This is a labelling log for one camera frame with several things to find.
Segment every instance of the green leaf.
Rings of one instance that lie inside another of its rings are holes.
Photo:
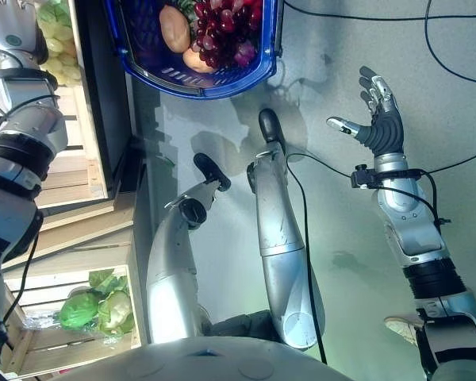
[[[131,324],[128,320],[131,313],[130,297],[123,291],[114,291],[98,305],[98,330],[105,335],[115,335],[122,332],[123,324],[128,329]]]
[[[104,282],[106,278],[113,274],[113,269],[100,270],[100,271],[91,271],[88,275],[88,283],[90,287],[97,287],[99,284]]]
[[[80,329],[98,312],[98,298],[91,292],[74,295],[65,301],[59,312],[60,325],[65,329]]]

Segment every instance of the blue basket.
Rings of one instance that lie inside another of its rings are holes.
[[[259,51],[246,68],[201,74],[189,69],[181,54],[165,45],[159,12],[165,1],[106,0],[109,23],[125,70],[169,94],[192,99],[218,99],[245,91],[275,74],[280,52],[282,0],[263,0]]]

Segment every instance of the green cabbage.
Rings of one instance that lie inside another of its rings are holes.
[[[124,291],[114,291],[99,303],[97,327],[106,335],[122,335],[134,328],[132,303]]]
[[[71,296],[59,312],[60,324],[65,329],[81,329],[98,312],[99,298],[91,292]]]

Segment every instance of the grape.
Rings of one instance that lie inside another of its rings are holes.
[[[233,0],[232,2],[232,12],[236,13],[242,9],[244,6],[244,0]]]
[[[76,57],[76,47],[73,40],[63,42],[63,52],[67,53],[69,56]]]
[[[198,2],[194,6],[194,12],[196,13],[196,16],[198,16],[199,19],[204,17],[204,14],[203,14],[204,10],[205,10],[205,4],[202,2]]]
[[[214,69],[218,68],[218,60],[214,56],[208,58],[207,64],[208,66],[213,67]]]
[[[256,55],[263,0],[196,0],[192,52],[209,67],[246,67]]]
[[[67,41],[72,40],[74,35],[72,34],[72,29],[65,25],[58,25],[55,31],[55,36],[57,40]]]
[[[77,64],[76,58],[69,56],[67,53],[60,53],[58,61],[66,66],[75,66]]]
[[[37,24],[39,24],[39,28],[42,30],[44,38],[52,38],[55,36],[56,25],[50,24],[49,22],[43,20],[39,20]]]
[[[209,4],[212,10],[216,10],[222,7],[222,0],[209,0]]]
[[[49,58],[44,65],[51,68],[51,71],[61,71],[63,64],[57,58]]]
[[[81,71],[75,67],[64,66],[63,73],[68,77],[76,80],[81,79]]]
[[[64,73],[54,71],[53,74],[56,77],[56,82],[62,86],[67,84],[67,76]]]
[[[232,19],[231,10],[223,10],[221,12],[220,27],[226,33],[233,33],[235,31],[235,22]]]
[[[218,23],[216,20],[213,20],[211,19],[209,22],[208,22],[208,29],[217,29],[218,27]]]
[[[201,51],[201,47],[198,44],[196,44],[196,41],[192,43],[190,48],[192,49],[193,52],[196,52],[196,53],[199,53]]]
[[[254,24],[259,24],[261,22],[261,19],[263,18],[263,11],[259,7],[255,7],[252,10],[251,16],[249,18],[250,22],[253,22]]]
[[[58,53],[63,52],[63,44],[56,38],[47,38],[46,45],[48,46],[48,50]]]
[[[213,38],[210,37],[210,36],[204,36],[203,37],[203,47],[206,50],[212,50],[213,48],[215,48],[215,44],[213,43]]]

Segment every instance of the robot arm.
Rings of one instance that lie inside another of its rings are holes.
[[[0,130],[0,269],[26,251],[42,224],[34,198],[48,166],[67,146],[56,80],[38,64],[47,58],[32,5],[0,2],[0,94],[11,115]],[[43,97],[38,102],[29,99]],[[0,351],[5,288],[0,270]]]
[[[286,344],[307,349],[317,343],[317,335],[305,244],[287,191],[284,136],[272,110],[261,111],[259,126],[266,144],[247,172],[255,193],[259,249],[271,316],[278,335]],[[324,332],[323,302],[316,278],[312,277],[319,329]]]
[[[206,221],[215,192],[226,191],[231,181],[207,155],[196,154],[194,163],[206,180],[166,205],[167,215],[155,233],[150,252],[147,298],[153,344],[202,335],[204,321],[189,231]]]
[[[476,299],[466,289],[440,236],[439,221],[415,198],[425,199],[417,184],[420,171],[409,170],[403,153],[403,126],[397,103],[384,79],[360,69],[362,92],[372,114],[371,126],[339,117],[328,125],[349,134],[374,153],[374,169],[356,167],[353,187],[393,188],[374,193],[384,221],[386,239],[414,293],[416,311],[424,320],[416,338],[422,365],[430,376],[450,360],[476,360]]]

